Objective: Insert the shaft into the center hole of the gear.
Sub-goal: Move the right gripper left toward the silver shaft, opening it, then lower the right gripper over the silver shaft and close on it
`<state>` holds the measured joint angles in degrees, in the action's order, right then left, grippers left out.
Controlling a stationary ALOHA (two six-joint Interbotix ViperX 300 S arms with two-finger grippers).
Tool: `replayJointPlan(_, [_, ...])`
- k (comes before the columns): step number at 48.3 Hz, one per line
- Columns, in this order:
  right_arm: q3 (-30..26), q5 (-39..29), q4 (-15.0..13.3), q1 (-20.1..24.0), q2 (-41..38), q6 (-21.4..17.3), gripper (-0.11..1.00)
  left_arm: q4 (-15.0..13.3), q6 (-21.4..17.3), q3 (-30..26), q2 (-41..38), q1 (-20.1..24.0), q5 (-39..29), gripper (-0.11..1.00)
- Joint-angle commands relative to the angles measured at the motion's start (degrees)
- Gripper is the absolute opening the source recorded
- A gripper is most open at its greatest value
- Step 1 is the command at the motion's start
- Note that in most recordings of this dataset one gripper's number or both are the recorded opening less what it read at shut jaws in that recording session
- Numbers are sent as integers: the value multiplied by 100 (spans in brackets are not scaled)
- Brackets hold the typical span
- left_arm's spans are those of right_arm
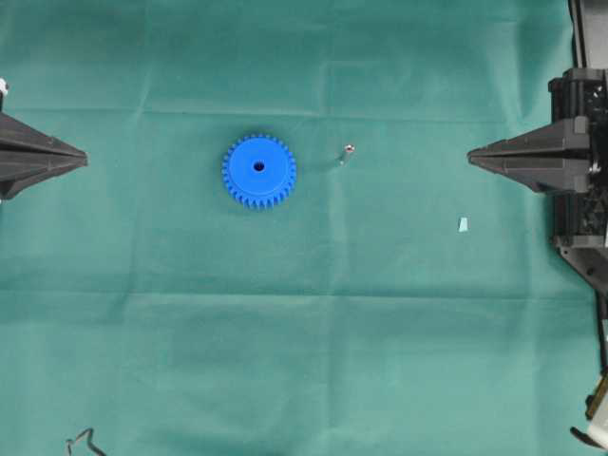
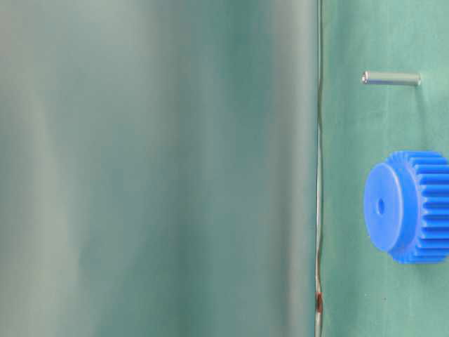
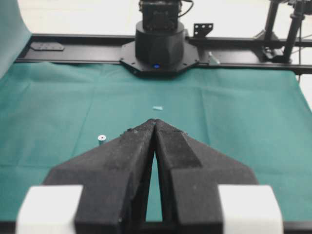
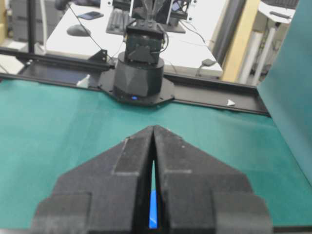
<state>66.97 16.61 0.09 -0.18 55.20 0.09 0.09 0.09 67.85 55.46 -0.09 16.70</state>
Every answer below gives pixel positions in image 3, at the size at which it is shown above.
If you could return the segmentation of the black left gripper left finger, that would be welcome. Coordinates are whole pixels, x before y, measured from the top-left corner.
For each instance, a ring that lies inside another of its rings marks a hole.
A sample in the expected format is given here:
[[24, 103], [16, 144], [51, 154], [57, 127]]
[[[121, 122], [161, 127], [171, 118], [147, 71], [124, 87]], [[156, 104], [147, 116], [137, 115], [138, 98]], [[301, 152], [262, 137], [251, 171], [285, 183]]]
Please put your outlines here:
[[53, 167], [45, 185], [82, 185], [78, 234], [123, 234], [145, 221], [156, 121]]

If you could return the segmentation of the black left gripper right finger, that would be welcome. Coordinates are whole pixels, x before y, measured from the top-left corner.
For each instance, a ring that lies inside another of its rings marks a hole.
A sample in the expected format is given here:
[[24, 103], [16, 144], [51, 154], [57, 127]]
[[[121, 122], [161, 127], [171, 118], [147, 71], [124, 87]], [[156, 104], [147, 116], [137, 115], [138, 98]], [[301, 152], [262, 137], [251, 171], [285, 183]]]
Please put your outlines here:
[[218, 185], [257, 185], [253, 170], [162, 120], [155, 136], [163, 220], [179, 234], [223, 233]]

